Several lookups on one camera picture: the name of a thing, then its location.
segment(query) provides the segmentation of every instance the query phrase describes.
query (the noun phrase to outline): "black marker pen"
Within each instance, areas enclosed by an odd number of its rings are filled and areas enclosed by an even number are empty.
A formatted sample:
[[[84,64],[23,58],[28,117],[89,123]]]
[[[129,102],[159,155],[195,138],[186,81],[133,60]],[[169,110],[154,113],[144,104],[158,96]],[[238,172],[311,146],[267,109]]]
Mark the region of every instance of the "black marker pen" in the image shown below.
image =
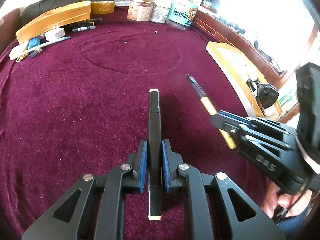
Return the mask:
[[[148,217],[149,220],[162,218],[162,137],[159,90],[149,91],[149,120],[148,120]]]

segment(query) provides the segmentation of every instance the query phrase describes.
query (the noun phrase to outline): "maroon velvet tablecloth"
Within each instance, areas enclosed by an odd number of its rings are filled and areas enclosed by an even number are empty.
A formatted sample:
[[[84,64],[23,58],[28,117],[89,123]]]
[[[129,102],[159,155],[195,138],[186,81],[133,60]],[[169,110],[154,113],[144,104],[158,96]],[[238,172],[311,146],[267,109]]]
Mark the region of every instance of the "maroon velvet tablecloth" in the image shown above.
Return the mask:
[[[196,28],[136,23],[126,11],[103,16],[95,30],[43,48],[35,58],[0,57],[0,228],[21,237],[83,174],[125,162],[147,138],[148,91],[160,91],[163,137],[201,172],[225,172],[257,204],[264,176],[228,149],[189,84],[191,74],[218,110],[245,116],[235,91],[205,50]],[[147,198],[127,197],[126,239],[183,239],[182,199],[164,198],[161,221]]]

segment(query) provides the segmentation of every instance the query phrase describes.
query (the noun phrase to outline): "bright window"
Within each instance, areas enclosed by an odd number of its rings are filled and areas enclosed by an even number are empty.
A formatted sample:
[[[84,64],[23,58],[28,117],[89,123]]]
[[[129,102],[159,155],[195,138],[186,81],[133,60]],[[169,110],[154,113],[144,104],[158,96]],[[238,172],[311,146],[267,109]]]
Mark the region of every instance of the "bright window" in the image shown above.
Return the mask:
[[[294,70],[306,53],[314,21],[301,0],[220,0],[219,15],[244,28],[244,38]]]

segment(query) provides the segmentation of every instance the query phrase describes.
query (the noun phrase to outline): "cardboard box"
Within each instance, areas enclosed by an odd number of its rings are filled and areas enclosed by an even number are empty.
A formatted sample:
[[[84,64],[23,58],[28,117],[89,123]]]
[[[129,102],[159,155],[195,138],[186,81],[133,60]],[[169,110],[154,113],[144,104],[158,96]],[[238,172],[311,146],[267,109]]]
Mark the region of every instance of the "cardboard box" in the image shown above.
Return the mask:
[[[92,14],[107,14],[115,11],[114,1],[96,1],[91,2]]]
[[[91,2],[82,1],[68,4],[51,11],[45,12],[24,25],[16,32],[19,44],[30,40],[42,33],[52,30],[57,24],[59,27],[90,19]]]
[[[209,41],[205,48],[210,56],[215,60],[220,69],[229,80],[234,88],[238,98],[240,99],[244,109],[249,117],[265,117],[246,82],[243,79],[243,73],[249,75],[255,72],[261,83],[268,83],[264,75],[258,68],[245,56],[245,54],[232,45]],[[226,55],[232,55],[232,62]],[[277,121],[283,114],[279,101],[277,100],[273,106],[265,109],[267,119]]]

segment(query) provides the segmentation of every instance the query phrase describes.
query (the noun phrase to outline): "finger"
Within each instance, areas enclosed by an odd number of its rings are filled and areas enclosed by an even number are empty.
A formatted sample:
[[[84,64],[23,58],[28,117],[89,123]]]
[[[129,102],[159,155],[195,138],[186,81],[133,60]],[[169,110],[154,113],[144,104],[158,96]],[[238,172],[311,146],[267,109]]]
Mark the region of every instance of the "finger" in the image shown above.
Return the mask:
[[[297,199],[300,197],[300,195],[301,195],[301,192],[292,196],[292,200],[291,200],[290,205],[293,205],[297,201]],[[286,216],[287,217],[294,217],[294,216],[300,215],[309,205],[311,196],[312,196],[312,191],[308,189],[303,194],[301,199],[289,210],[289,212]]]
[[[266,197],[264,198],[273,209],[278,205],[277,188],[278,187],[275,183],[270,182]]]
[[[282,194],[279,198],[278,198],[278,204],[280,206],[282,206],[283,208],[288,208],[291,204],[291,200],[292,200],[293,196],[290,196],[288,194]]]
[[[265,212],[267,214],[268,217],[272,218],[274,213],[275,213],[275,209],[270,206],[270,204],[264,200],[262,205],[261,205],[261,209],[263,210],[263,212]]]

